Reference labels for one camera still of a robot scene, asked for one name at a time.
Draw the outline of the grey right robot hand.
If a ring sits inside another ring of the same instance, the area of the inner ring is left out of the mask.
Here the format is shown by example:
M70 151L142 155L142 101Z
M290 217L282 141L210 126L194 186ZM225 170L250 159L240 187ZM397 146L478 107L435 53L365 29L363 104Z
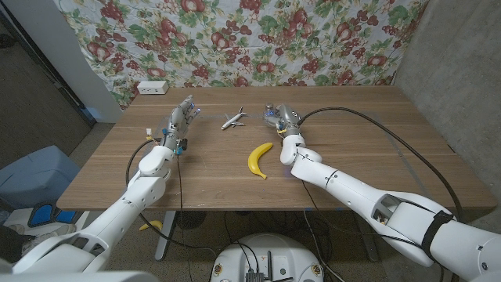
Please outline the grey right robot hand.
M274 128L282 138L301 134L298 125L301 116L286 104L280 104L275 107L272 103L268 103L264 111L264 120L265 123Z

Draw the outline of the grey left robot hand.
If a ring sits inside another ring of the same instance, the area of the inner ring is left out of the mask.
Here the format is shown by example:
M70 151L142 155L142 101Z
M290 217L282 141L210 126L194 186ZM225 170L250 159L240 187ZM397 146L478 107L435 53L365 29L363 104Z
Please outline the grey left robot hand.
M175 154L187 150L188 141L185 138L189 125L200 113L200 108L195 108L193 96L187 96L171 112L167 128L163 130L164 136L160 141L161 146L172 149Z

